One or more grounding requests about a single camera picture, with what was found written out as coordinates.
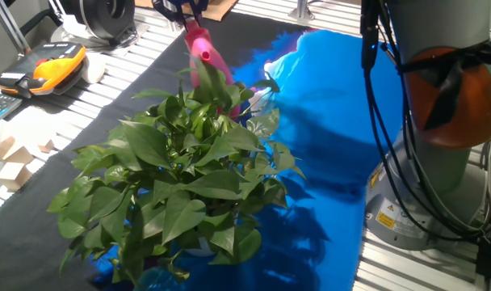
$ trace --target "blue fabric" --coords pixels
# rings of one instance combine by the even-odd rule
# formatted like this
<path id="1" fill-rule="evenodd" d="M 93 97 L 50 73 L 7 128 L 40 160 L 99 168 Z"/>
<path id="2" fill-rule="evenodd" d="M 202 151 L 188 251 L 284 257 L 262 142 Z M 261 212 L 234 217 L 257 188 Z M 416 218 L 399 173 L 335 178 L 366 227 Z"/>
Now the blue fabric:
<path id="1" fill-rule="evenodd" d="M 211 258 L 188 255 L 180 264 L 191 270 L 191 277 L 182 287 L 172 280 L 158 284 L 158 276 L 165 275 L 150 270 L 143 277 L 152 283 L 149 290 L 351 290 L 365 184 L 380 161 L 360 66 L 361 40 L 328 31 L 300 36 L 279 36 L 272 49 L 255 51 L 252 62 L 232 71 L 248 85 L 263 76 L 264 67 L 271 72 L 281 88 L 274 97 L 281 117 L 273 139 L 301 158 L 296 164 L 308 181 L 283 173 L 289 210 L 269 207 L 258 214 L 262 249 L 252 260 L 208 266 Z M 287 53 L 296 40 L 297 50 Z M 283 50 L 287 54 L 281 57 Z M 372 75 L 384 123 L 394 138 L 401 127 L 399 79 L 383 55 Z"/>

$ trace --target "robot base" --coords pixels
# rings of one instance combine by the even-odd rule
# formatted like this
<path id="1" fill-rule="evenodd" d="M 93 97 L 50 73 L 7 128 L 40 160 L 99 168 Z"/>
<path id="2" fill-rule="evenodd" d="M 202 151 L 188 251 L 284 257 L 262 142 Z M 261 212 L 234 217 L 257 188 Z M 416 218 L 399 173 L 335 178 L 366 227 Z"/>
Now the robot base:
<path id="1" fill-rule="evenodd" d="M 445 179 L 449 179 L 450 173 L 448 168 L 455 163 L 448 161 L 449 157 L 447 154 L 440 153 L 444 150 L 426 145 L 424 141 L 420 141 L 419 138 L 416 142 L 421 164 L 428 163 L 429 165 L 435 165 L 435 167 L 438 168 L 435 173 L 443 172 Z M 423 191 L 418 185 L 418 179 L 414 174 L 415 170 L 413 164 L 411 164 L 412 161 L 407 159 L 405 148 L 403 146 L 402 134 L 400 134 L 393 146 L 397 152 L 401 169 L 404 172 L 410 187 L 414 190 L 420 200 L 424 201 L 428 208 L 431 208 L 431 204 L 427 202 Z M 387 159 L 398 192 L 413 218 L 419 221 L 422 226 L 436 234 L 452 238 L 456 237 L 425 211 L 425 209 L 411 196 L 397 175 L 396 166 L 391 154 L 388 154 Z M 427 167 L 425 167 L 425 172 L 430 174 Z M 456 184 L 456 187 L 449 192 L 440 192 L 439 197 L 443 204 L 461 221 L 470 224 L 484 205 L 484 185 L 484 171 L 478 167 L 467 165 L 464 174 L 462 175 L 462 179 Z M 437 205 L 438 209 L 443 211 L 443 207 L 435 198 L 432 199 L 432 202 Z M 410 221 L 402 211 L 401 206 L 394 195 L 388 181 L 387 172 L 382 164 L 380 164 L 373 172 L 367 183 L 366 226 L 374 235 L 386 243 L 406 250 L 421 251 L 431 248 L 447 249 L 454 246 L 453 242 L 438 240 L 437 238 L 428 235 Z"/>

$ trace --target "black cloth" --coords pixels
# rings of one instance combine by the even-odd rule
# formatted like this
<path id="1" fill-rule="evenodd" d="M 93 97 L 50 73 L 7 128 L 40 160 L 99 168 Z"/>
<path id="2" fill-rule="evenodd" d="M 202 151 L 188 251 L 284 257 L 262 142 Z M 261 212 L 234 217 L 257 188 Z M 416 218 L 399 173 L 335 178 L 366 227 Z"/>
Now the black cloth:
<path id="1" fill-rule="evenodd" d="M 223 23 L 204 20 L 202 26 L 210 31 L 213 44 L 229 67 L 247 64 L 255 49 L 270 49 L 279 33 L 307 29 L 235 13 L 230 13 Z M 75 157 L 72 149 L 105 141 L 105 132 L 117 126 L 118 119 L 157 103 L 157 100 L 131 99 L 131 96 L 146 88 L 177 92 L 178 81 L 174 74 L 189 66 L 183 37 L 184 34 L 175 40 L 66 149 L 52 156 L 0 208 L 0 291 L 95 290 L 88 278 L 95 276 L 97 270 L 90 262 L 81 262 L 79 258 L 66 264 L 62 278 L 59 277 L 58 267 L 69 240 L 59 235 L 57 215 L 46 213 L 46 209 L 53 197 L 79 174 L 70 164 Z"/>

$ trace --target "pink spray bottle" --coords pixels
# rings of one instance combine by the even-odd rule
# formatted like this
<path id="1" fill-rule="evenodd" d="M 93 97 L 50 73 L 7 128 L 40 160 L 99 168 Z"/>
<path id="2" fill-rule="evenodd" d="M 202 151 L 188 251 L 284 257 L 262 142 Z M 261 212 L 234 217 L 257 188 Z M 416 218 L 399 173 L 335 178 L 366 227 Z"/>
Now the pink spray bottle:
<path id="1" fill-rule="evenodd" d="M 195 20 L 187 23 L 187 35 L 184 37 L 187 43 L 190 54 L 194 57 L 198 57 L 201 61 L 208 62 L 221 70 L 226 76 L 226 84 L 232 85 L 235 83 L 231 71 L 222 59 L 222 56 L 213 47 L 210 33 L 207 29 L 201 28 Z M 190 59 L 190 67 L 195 68 L 195 63 Z M 199 85 L 199 75 L 197 72 L 191 72 L 191 84 L 195 88 Z M 240 107 L 236 106 L 231 111 L 231 116 L 237 116 L 240 114 Z"/>

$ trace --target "potted plant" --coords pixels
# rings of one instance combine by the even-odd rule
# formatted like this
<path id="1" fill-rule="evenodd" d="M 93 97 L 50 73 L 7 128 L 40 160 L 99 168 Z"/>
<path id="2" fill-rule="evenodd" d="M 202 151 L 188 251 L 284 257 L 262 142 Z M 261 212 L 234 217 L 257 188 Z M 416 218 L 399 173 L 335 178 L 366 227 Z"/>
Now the potted plant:
<path id="1" fill-rule="evenodd" d="M 279 112 L 238 124 L 259 99 L 240 116 L 230 116 L 231 109 L 254 92 L 241 82 L 226 85 L 212 65 L 196 60 L 196 67 L 200 85 L 192 92 L 181 82 L 177 96 L 142 91 L 134 98 L 164 100 L 122 120 L 106 143 L 75 150 L 72 164 L 82 173 L 48 208 L 58 213 L 61 235 L 73 240 L 61 269 L 73 254 L 97 260 L 118 246 L 110 258 L 113 282 L 137 285 L 144 259 L 157 256 L 181 283 L 190 274 L 174 265 L 183 250 L 208 248 L 216 254 L 210 264 L 239 264 L 258 251 L 253 214 L 269 204 L 287 207 L 278 173 L 303 174 L 285 145 L 267 140 Z M 272 78 L 254 86 L 279 91 Z"/>

